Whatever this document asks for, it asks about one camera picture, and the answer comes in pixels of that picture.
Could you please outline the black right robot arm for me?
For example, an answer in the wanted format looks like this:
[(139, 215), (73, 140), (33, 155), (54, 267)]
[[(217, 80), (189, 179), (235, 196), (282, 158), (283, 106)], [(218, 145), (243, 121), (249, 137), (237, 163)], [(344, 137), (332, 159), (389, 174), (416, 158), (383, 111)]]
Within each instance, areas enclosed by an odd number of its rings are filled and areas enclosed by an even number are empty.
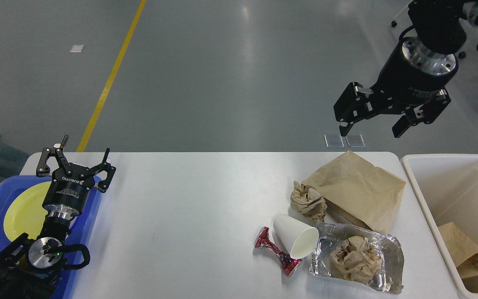
[(341, 136), (360, 121), (399, 114), (392, 127), (399, 138), (410, 127), (433, 123), (450, 103), (446, 84), (459, 69), (456, 53), (467, 39), (459, 21), (478, 27), (478, 1), (413, 0), (407, 13), (412, 24), (400, 34), (376, 83), (349, 83), (334, 104)]

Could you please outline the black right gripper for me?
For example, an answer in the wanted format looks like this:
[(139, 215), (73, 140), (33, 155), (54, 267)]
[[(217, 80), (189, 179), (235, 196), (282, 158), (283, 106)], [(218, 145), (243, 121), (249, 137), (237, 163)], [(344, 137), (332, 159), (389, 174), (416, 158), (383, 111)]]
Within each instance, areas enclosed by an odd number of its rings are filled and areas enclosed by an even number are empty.
[(445, 87), (458, 69), (454, 54), (434, 53), (418, 37), (403, 38), (371, 89), (351, 82), (334, 104), (340, 136), (373, 114), (403, 112), (392, 127), (395, 138), (420, 123), (433, 123), (450, 103)]

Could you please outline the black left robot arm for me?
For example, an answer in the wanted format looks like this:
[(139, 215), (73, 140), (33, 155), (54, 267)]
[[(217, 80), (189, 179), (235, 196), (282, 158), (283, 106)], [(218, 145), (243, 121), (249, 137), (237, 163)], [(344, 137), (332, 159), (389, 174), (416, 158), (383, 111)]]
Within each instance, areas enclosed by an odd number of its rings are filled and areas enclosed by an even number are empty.
[(93, 167), (68, 161), (61, 144), (45, 147), (36, 176), (50, 182), (42, 200), (45, 211), (39, 233), (23, 232), (0, 250), (0, 299), (51, 299), (66, 293), (74, 272), (91, 261), (87, 241), (100, 196), (116, 172), (106, 148)]

